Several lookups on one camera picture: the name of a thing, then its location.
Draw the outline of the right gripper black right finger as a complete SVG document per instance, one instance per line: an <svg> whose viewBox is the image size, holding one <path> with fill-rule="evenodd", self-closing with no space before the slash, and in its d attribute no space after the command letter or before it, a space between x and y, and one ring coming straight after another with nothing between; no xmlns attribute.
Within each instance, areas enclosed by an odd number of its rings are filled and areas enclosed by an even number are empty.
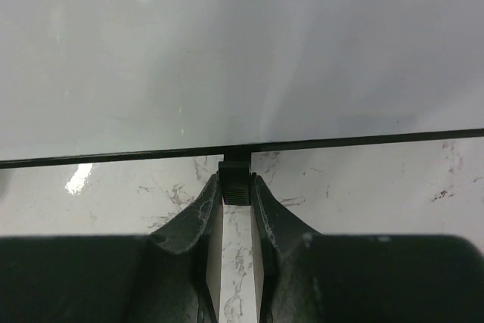
<svg viewBox="0 0 484 323"><path fill-rule="evenodd" d="M324 322L311 228L278 201L264 179L250 177L251 233L258 322Z"/></svg>

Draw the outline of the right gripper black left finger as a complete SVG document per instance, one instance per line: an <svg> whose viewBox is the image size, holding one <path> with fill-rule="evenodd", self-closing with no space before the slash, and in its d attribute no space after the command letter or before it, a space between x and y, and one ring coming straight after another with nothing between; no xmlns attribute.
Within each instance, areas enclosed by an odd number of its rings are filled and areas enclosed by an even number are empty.
<svg viewBox="0 0 484 323"><path fill-rule="evenodd" d="M219 320L222 192L213 174L195 200L149 235L146 322Z"/></svg>

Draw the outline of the black-framed whiteboard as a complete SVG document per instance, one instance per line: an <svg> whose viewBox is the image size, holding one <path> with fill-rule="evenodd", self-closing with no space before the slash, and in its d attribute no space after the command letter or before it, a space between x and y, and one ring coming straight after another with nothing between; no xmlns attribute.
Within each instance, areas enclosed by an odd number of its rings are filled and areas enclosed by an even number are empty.
<svg viewBox="0 0 484 323"><path fill-rule="evenodd" d="M4 168L483 134L483 0L1 0Z"/></svg>

